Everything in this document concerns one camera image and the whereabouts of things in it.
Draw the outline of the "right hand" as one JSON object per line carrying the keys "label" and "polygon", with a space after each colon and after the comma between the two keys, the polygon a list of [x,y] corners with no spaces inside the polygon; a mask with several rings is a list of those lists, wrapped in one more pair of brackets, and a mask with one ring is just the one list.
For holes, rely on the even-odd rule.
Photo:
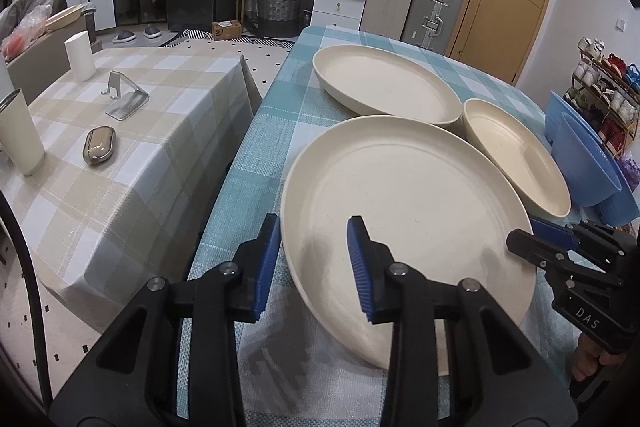
{"label": "right hand", "polygon": [[590,337],[581,333],[572,358],[570,373],[575,381],[584,381],[597,373],[598,367],[620,365],[626,359],[626,353],[611,355]]}

